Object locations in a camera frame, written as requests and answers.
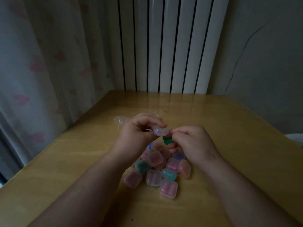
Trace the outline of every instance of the gray wall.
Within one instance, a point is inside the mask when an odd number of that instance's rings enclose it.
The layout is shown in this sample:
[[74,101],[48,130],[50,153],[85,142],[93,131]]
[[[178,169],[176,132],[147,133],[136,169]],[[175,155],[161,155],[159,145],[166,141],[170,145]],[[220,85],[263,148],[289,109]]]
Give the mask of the gray wall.
[[303,133],[303,0],[230,0],[208,93]]

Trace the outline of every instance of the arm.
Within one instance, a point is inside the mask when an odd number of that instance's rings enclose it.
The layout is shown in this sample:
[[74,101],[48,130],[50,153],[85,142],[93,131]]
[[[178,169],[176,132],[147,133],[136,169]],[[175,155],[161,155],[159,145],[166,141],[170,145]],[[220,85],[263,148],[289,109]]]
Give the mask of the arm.
[[158,137],[149,124],[166,125],[153,114],[139,114],[128,119],[114,146],[71,187],[52,203],[29,227],[99,226],[116,194],[123,172]]
[[176,143],[193,164],[210,177],[223,207],[235,227],[301,226],[256,185],[230,166],[202,127],[184,126],[171,131]]

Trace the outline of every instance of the curtain with pink hearts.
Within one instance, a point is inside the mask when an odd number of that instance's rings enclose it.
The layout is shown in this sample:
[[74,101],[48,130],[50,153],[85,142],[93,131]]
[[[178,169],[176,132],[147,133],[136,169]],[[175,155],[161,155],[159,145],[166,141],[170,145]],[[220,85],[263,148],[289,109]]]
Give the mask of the curtain with pink hearts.
[[0,0],[0,129],[22,165],[114,89],[101,4]]

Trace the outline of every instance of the wooden table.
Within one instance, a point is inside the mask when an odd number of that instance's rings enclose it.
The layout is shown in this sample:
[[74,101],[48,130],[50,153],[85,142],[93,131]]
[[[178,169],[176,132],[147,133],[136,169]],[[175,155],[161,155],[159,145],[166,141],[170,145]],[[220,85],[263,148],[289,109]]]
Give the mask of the wooden table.
[[[26,226],[113,145],[117,115],[155,111],[169,128],[201,125],[222,156],[303,223],[303,149],[227,96],[111,91],[0,189],[0,226]],[[177,198],[119,185],[103,226],[231,226],[193,168]]]

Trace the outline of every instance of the left hand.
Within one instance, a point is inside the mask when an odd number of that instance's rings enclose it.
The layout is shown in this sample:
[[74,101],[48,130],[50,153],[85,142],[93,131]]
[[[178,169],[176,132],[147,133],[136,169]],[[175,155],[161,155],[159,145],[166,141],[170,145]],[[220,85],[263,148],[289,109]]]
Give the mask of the left hand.
[[167,127],[161,118],[151,113],[140,113],[128,118],[120,129],[120,135],[110,152],[117,159],[123,160],[128,167],[131,166],[146,147],[159,137],[149,131],[151,124],[156,124],[160,128]]

